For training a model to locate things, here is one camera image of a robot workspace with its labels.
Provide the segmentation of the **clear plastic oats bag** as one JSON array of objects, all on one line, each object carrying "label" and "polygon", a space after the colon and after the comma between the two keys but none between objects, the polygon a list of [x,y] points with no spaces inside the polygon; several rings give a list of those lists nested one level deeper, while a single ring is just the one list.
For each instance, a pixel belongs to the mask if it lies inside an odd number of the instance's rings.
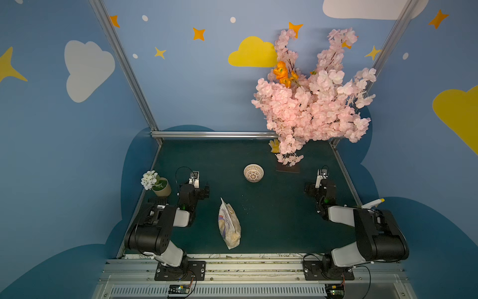
[{"label": "clear plastic oats bag", "polygon": [[241,225],[239,219],[232,206],[227,204],[222,198],[218,226],[221,237],[228,249],[234,249],[240,245]]}]

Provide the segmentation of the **white patterned breakfast bowl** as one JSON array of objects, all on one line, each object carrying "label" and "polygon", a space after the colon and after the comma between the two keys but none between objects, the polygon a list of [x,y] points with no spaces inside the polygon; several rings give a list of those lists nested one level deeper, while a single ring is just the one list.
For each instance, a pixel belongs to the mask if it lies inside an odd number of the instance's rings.
[{"label": "white patterned breakfast bowl", "polygon": [[250,183],[257,183],[264,177],[264,170],[258,164],[249,164],[243,171],[244,177]]}]

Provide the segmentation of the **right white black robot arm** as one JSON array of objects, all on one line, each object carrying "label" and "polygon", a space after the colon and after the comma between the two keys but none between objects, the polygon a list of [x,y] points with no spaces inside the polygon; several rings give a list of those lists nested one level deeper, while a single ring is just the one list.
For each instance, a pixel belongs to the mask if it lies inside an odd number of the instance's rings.
[{"label": "right white black robot arm", "polygon": [[384,199],[357,208],[340,206],[336,201],[336,184],[330,179],[306,183],[304,192],[315,199],[317,213],[324,220],[349,226],[356,235],[355,242],[333,249],[322,258],[323,269],[349,269],[367,263],[408,259],[409,246],[393,214],[377,209]]}]

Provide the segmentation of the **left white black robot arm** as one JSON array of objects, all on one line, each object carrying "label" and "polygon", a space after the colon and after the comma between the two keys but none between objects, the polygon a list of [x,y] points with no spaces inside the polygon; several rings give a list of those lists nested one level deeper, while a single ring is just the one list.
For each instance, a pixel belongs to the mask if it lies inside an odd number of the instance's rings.
[{"label": "left white black robot arm", "polygon": [[176,206],[155,204],[138,215],[124,238],[125,247],[153,257],[161,265],[185,267],[185,252],[171,240],[173,229],[190,227],[196,216],[198,202],[208,198],[209,194],[208,184],[203,189],[193,184],[182,184]]}]

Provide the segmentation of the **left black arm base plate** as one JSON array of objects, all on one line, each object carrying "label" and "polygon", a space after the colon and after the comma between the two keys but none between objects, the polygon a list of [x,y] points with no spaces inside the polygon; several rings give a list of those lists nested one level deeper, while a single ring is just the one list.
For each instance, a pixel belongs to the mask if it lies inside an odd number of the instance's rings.
[{"label": "left black arm base plate", "polygon": [[205,270],[205,261],[188,261],[179,267],[170,267],[159,263],[154,275],[154,280],[160,282],[172,282],[189,281],[194,278],[195,281],[204,281]]}]

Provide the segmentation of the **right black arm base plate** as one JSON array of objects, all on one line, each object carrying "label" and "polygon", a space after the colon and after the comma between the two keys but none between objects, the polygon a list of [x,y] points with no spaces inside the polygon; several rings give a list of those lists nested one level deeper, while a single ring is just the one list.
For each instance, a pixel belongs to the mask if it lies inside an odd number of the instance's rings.
[{"label": "right black arm base plate", "polygon": [[354,280],[352,269],[336,267],[335,265],[324,265],[320,260],[305,260],[302,263],[304,277],[307,281],[321,280]]}]

